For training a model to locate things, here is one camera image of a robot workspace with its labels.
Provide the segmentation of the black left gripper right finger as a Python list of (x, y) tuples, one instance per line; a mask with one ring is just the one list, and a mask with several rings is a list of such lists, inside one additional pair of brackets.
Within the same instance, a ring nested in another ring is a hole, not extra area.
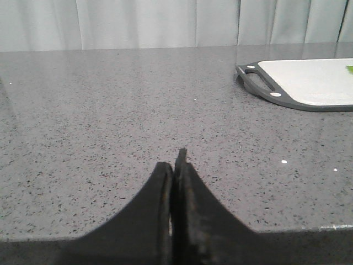
[(172, 185), (175, 264), (264, 264), (260, 237), (211, 193), (179, 151)]

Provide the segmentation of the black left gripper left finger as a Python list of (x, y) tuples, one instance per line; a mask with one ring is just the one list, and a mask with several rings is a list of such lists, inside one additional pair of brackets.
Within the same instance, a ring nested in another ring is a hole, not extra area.
[(158, 162), (118, 214), (65, 247), (65, 264), (171, 264), (172, 176), (170, 164)]

